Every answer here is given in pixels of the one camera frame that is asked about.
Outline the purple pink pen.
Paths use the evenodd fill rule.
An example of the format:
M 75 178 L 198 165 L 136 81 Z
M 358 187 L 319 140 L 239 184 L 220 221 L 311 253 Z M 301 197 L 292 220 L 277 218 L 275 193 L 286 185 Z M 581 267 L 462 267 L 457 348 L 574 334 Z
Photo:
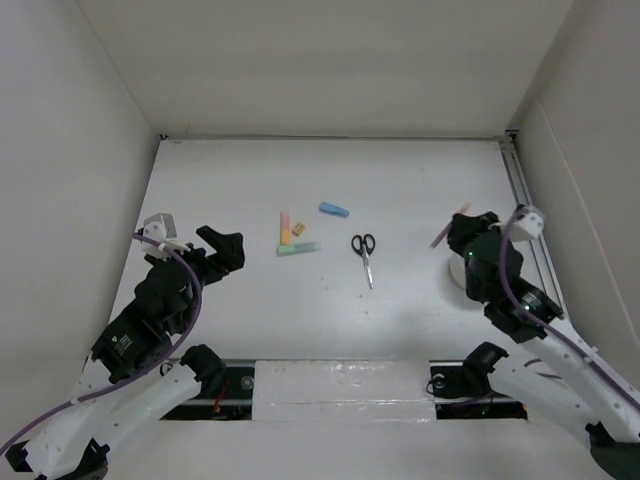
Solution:
M 471 204 L 469 202 L 466 202 L 457 211 L 457 214 L 465 214 L 469 210 L 470 207 L 471 207 Z M 434 238 L 434 240 L 430 244 L 430 248 L 431 249 L 437 248 L 438 245 L 447 237 L 447 235 L 449 234 L 449 232 L 451 230 L 452 223 L 453 223 L 453 220 L 450 220 L 449 223 L 443 228 L 443 230 Z

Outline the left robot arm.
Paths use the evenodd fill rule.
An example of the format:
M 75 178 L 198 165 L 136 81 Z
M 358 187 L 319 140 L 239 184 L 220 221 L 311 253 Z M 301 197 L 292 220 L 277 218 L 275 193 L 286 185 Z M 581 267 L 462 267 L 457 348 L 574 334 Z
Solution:
M 134 233 L 151 268 L 98 336 L 69 398 L 1 447 L 11 469 L 37 479 L 102 479 L 117 446 L 192 398 L 225 394 L 227 366 L 207 345 L 169 358 L 194 329 L 205 287 L 245 264 L 241 233 L 196 231 L 180 244 L 160 222 Z

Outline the orange pink highlighter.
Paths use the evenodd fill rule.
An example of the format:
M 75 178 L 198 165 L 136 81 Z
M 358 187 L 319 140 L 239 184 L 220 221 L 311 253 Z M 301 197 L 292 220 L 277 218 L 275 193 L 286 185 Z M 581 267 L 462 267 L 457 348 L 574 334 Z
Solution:
M 280 245 L 286 246 L 290 244 L 290 213 L 288 210 L 280 212 Z

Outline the black handled scissors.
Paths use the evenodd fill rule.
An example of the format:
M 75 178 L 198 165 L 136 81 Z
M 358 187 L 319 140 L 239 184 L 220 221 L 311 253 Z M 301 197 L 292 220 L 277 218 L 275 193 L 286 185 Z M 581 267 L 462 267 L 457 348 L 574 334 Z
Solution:
M 352 250 L 361 257 L 369 289 L 373 288 L 373 275 L 370 265 L 370 257 L 376 248 L 376 240 L 373 235 L 366 233 L 354 235 L 351 240 Z

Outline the green highlighter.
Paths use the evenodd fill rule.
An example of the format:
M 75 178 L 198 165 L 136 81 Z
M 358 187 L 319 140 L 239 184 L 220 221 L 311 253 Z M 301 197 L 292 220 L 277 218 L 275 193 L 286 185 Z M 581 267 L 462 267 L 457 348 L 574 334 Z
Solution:
M 280 245 L 277 247 L 276 254 L 278 257 L 286 257 L 300 254 L 318 252 L 321 250 L 320 242 L 304 242 Z

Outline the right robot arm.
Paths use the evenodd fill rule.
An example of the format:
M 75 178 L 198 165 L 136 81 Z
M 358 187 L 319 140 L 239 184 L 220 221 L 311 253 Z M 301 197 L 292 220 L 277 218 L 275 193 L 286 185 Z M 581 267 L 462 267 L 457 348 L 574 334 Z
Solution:
M 587 447 L 614 479 L 639 476 L 639 390 L 574 329 L 561 307 L 521 276 L 515 243 L 537 238 L 544 216 L 517 208 L 503 222 L 493 212 L 453 215 L 446 239 L 461 260 L 468 299 L 483 305 L 491 325 L 533 354 L 560 380 L 552 383 L 505 349 L 484 342 L 460 372 L 473 397 L 498 393 L 543 414 Z

